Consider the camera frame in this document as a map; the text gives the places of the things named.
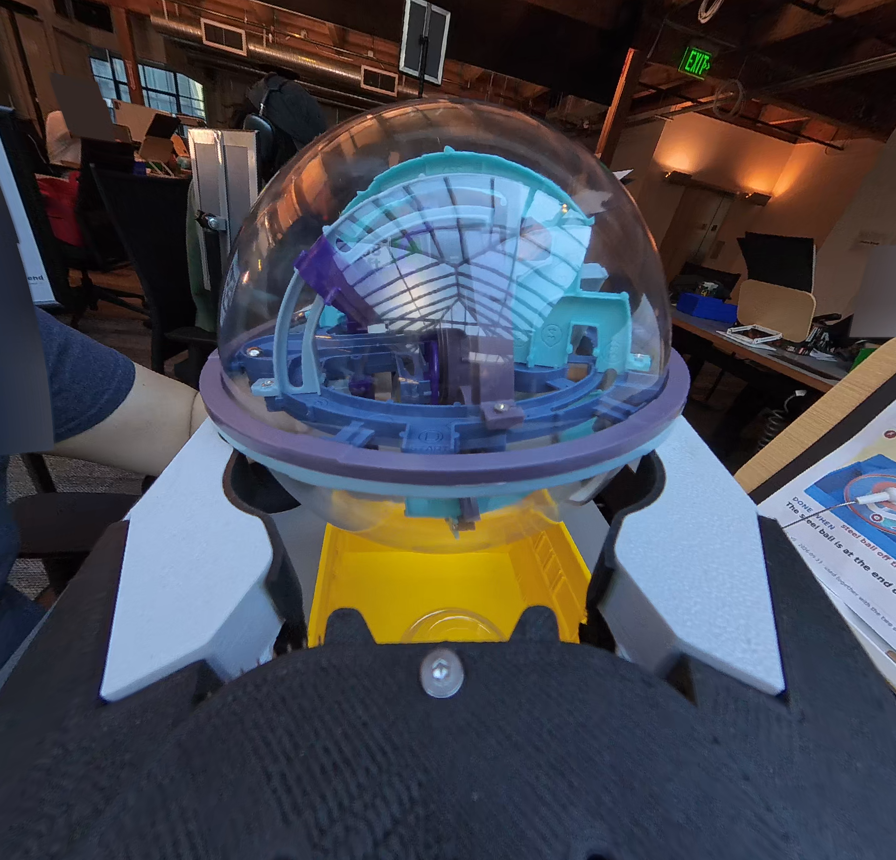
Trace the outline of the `beige rounded board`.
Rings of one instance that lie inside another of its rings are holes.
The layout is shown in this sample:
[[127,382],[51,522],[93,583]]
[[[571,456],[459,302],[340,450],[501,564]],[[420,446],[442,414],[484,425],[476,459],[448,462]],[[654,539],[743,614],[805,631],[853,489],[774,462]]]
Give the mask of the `beige rounded board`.
[[737,321],[779,332],[801,343],[812,329],[816,301],[812,293],[758,280],[746,280],[737,297]]

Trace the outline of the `white upright panel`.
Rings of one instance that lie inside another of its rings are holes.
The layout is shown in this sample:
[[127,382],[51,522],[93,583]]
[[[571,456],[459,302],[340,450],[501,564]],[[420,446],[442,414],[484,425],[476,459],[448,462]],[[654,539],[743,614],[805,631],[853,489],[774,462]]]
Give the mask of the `white upright panel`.
[[203,284],[218,299],[232,246],[258,195],[255,132],[192,127],[188,149],[200,229]]

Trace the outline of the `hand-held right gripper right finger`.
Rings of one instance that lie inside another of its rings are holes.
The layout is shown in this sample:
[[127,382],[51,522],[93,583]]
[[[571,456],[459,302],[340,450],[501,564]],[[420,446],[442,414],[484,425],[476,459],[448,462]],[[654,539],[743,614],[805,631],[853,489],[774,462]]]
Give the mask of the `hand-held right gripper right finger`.
[[665,677],[698,660],[760,692],[782,662],[755,504],[686,422],[587,504],[595,642]]

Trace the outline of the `clear plastic ball stand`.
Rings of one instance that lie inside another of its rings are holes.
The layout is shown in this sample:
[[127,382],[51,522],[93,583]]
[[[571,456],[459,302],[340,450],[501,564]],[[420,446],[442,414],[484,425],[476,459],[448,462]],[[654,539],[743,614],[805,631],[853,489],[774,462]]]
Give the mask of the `clear plastic ball stand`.
[[414,621],[399,643],[504,642],[507,637],[483,615],[462,608],[443,608]]

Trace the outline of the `blue plastic box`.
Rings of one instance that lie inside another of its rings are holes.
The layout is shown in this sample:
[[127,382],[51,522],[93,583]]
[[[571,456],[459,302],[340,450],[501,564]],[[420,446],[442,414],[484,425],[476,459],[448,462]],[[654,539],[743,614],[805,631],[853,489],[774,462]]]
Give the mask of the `blue plastic box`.
[[704,294],[683,292],[678,296],[679,313],[707,321],[723,322],[732,326],[737,322],[737,305]]

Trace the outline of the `person's left forearm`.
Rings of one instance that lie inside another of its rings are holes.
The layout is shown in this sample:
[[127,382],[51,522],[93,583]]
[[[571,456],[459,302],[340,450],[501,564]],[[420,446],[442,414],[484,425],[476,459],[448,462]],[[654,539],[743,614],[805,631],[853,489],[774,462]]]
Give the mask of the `person's left forearm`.
[[49,454],[157,476],[207,417],[196,390],[137,364],[122,404],[94,427],[56,443]]

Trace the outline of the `yellow plastic bin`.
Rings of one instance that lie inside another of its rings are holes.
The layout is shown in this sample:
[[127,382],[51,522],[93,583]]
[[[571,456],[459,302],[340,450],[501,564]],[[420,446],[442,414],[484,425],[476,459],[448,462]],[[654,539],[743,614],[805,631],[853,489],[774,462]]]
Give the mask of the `yellow plastic bin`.
[[507,637],[529,608],[553,612],[563,642],[579,640],[590,570],[546,490],[489,507],[485,499],[377,497],[333,490],[308,616],[308,646],[330,615],[361,614],[375,642],[399,643],[420,617],[468,609]]

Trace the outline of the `black monitor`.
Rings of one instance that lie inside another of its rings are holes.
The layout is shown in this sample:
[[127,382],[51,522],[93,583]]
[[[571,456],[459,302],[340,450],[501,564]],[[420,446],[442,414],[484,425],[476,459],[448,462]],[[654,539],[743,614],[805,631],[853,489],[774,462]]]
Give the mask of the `black monitor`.
[[747,232],[737,244],[748,280],[813,294],[816,247],[812,238]]

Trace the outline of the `panel light on pole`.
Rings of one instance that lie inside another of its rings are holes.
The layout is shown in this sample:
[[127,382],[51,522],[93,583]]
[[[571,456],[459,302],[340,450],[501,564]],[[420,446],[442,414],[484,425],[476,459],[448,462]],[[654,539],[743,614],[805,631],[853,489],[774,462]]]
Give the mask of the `panel light on pole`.
[[442,85],[451,13],[427,0],[404,0],[399,43],[399,73],[417,85],[417,97],[427,84]]

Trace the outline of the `clear plastic maze ball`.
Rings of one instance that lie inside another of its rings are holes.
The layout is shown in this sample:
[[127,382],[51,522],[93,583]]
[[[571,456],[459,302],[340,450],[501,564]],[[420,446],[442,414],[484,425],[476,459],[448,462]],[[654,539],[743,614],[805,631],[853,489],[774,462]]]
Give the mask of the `clear plastic maze ball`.
[[562,520],[662,442],[689,387],[626,188],[483,102],[387,105],[301,151],[240,229],[217,334],[211,420],[314,513],[333,490],[546,490]]

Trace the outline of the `wooden office desk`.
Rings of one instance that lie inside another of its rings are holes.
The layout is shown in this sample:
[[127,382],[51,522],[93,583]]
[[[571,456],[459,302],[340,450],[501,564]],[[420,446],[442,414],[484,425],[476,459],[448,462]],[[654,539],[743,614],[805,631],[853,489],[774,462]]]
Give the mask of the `wooden office desk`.
[[689,316],[676,309],[670,315],[674,347],[680,355],[694,355],[744,381],[758,383],[758,372],[764,371],[774,373],[776,379],[795,382],[801,389],[825,393],[847,376],[847,366],[837,360],[746,346],[728,337],[721,328],[723,322]]

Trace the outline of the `black framed tag sign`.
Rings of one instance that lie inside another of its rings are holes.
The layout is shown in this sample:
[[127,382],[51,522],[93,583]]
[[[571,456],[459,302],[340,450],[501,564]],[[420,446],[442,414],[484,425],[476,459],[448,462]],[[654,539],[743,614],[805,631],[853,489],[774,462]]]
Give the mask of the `black framed tag sign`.
[[2,238],[14,241],[14,256],[24,269],[34,305],[57,312],[66,306],[66,269],[24,138],[20,117],[2,106]]

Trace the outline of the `printed instruction sheet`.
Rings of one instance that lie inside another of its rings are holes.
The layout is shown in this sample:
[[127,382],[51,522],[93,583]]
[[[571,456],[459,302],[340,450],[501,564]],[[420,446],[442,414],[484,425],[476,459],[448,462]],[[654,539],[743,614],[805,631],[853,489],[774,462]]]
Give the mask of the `printed instruction sheet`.
[[895,404],[857,406],[752,493],[895,685]]

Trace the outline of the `person's blue shirt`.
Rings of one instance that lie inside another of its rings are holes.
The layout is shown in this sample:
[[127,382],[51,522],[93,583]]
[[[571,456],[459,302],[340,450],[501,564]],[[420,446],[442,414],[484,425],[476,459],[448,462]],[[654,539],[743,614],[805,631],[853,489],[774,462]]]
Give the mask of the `person's blue shirt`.
[[[133,361],[36,307],[48,370],[54,445],[83,435],[121,406],[133,388]],[[7,496],[9,457],[1,459],[1,664],[39,624],[43,610],[9,584],[20,534]]]

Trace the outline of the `open cardboard box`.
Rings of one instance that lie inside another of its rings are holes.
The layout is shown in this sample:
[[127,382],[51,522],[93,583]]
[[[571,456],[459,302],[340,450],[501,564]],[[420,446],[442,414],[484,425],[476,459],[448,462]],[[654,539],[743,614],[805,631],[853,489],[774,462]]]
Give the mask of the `open cardboard box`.
[[113,111],[116,125],[127,128],[143,161],[166,164],[171,160],[173,136],[181,126],[177,115],[121,100],[113,101]]

